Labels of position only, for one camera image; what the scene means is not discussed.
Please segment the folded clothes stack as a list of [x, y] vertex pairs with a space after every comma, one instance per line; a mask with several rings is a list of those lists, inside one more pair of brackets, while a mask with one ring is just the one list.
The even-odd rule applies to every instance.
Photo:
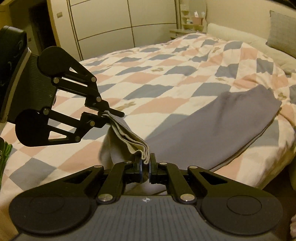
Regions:
[[4, 169], [6, 167], [6, 163], [11, 154], [13, 146], [6, 142], [3, 138], [0, 138], [0, 181], [2, 182]]

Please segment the wooden door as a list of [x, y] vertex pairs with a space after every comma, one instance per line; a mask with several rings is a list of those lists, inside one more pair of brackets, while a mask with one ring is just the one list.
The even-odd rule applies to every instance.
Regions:
[[1, 1], [1, 27], [12, 26], [27, 33], [28, 47], [39, 55], [56, 45], [47, 1]]

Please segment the grey knitted pillow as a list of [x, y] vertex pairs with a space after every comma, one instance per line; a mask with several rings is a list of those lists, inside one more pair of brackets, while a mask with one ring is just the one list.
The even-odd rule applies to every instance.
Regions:
[[295, 58], [295, 18], [270, 10], [266, 44]]

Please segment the grey fleece garment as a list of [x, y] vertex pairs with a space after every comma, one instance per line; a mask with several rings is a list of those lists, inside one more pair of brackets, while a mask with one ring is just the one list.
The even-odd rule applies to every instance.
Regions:
[[185, 169], [197, 165], [216, 171], [227, 165], [273, 122], [281, 102], [262, 85], [242, 91], [223, 92], [212, 102], [187, 118], [147, 140], [135, 134], [127, 123], [106, 111], [110, 122], [99, 158], [103, 166], [139, 158], [150, 163], [151, 154], [158, 161]]

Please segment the bedside shelf with items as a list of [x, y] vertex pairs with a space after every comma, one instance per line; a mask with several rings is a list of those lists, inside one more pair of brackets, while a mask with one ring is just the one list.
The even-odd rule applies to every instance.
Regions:
[[193, 25], [189, 11], [189, 1], [176, 1], [176, 9], [177, 28], [169, 30], [172, 40], [190, 33], [206, 31], [206, 17], [203, 20], [203, 25]]

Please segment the cream bed headboard cushion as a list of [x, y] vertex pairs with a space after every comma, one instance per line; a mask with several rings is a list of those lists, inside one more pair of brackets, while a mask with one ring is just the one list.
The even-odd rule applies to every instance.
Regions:
[[208, 24], [207, 33], [226, 41], [245, 42], [264, 53], [267, 57], [272, 58], [285, 73], [295, 73], [295, 58], [280, 50], [267, 46], [267, 40], [264, 38], [214, 23]]

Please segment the white wardrobe doors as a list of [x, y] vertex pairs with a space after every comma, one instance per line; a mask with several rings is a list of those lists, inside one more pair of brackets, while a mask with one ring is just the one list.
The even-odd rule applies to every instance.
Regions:
[[165, 43], [177, 27], [175, 1], [47, 1], [58, 46], [76, 60]]

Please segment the checkered pink grey quilt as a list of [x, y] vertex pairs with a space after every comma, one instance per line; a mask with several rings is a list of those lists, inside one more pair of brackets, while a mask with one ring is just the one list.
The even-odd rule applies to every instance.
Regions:
[[[99, 92], [141, 138], [151, 138], [213, 101], [223, 92], [261, 84], [282, 102], [272, 125], [219, 173], [264, 187], [295, 155], [295, 73], [282, 69], [258, 47], [205, 34], [164, 44], [116, 51], [83, 61], [96, 76]], [[3, 138], [13, 149], [1, 186], [1, 219], [19, 193], [100, 164], [107, 127], [94, 128], [77, 144], [25, 147], [7, 124]]]

